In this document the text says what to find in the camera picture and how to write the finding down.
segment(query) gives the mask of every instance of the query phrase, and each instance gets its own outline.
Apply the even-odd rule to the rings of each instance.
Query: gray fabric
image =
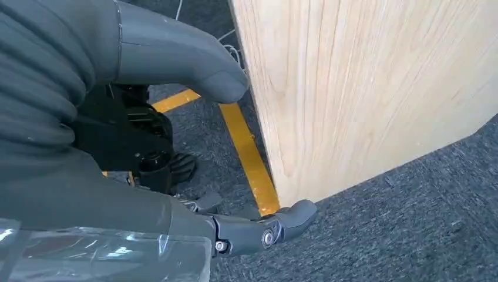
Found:
[[[169,16],[177,8],[177,1],[132,2]],[[215,36],[233,28],[226,0],[184,0],[179,20]],[[239,104],[263,152],[250,96]],[[200,160],[180,190],[217,191],[228,214],[254,208],[218,106],[199,99],[167,116],[175,148]],[[498,116],[461,142],[319,202],[316,224],[300,239],[222,259],[211,280],[498,281],[497,190]]]

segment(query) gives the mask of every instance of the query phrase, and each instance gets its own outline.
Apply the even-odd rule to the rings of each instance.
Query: yellow floor line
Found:
[[[189,103],[191,101],[194,101],[198,99],[200,96],[196,93],[193,92],[190,89],[187,89],[185,91],[182,91],[178,94],[175,94],[171,97],[168,97],[164,100],[161,100],[157,103],[152,104],[152,106],[156,109],[156,111],[160,113],[167,112],[171,109],[174,109],[176,107],[179,107],[181,105],[184,105],[186,103]]]
[[[260,214],[265,216],[266,214],[275,213],[280,208],[277,192],[238,104],[220,105],[220,109],[258,204]]]

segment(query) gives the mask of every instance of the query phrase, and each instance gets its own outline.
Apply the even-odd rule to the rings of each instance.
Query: light wood grain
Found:
[[[497,0],[231,4],[282,206],[338,193],[498,112]]]

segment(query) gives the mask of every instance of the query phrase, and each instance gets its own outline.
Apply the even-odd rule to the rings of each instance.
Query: transparent plastic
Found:
[[[21,226],[0,219],[0,281],[209,281],[205,237]]]

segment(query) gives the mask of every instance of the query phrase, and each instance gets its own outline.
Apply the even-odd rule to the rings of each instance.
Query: gray plastic cover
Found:
[[[163,15],[117,1],[120,64],[116,83],[180,83],[218,103],[234,103],[249,81],[213,36]]]
[[[0,281],[209,281],[208,238],[21,226],[0,219]]]

